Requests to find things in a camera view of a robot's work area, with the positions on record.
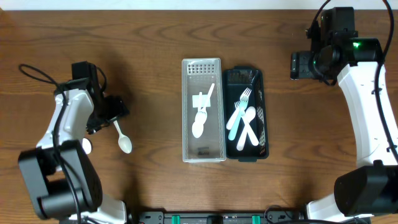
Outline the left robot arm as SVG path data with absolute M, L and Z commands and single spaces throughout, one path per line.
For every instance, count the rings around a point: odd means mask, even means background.
M 87 61 L 72 64 L 72 79 L 55 85 L 55 111 L 34 149 L 22 151 L 18 165 L 36 215 L 60 223 L 134 223 L 122 200 L 103 193 L 83 148 L 94 134 L 128 115 L 120 96 L 104 95 L 102 69 Z

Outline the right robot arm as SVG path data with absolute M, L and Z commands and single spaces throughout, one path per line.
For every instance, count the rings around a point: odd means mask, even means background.
M 356 142 L 356 168 L 336 179 L 332 194 L 305 208 L 307 220 L 343 223 L 397 212 L 397 124 L 386 90 L 385 48 L 360 38 L 352 7 L 321 8 L 306 31 L 308 51 L 291 56 L 293 80 L 338 85 Z

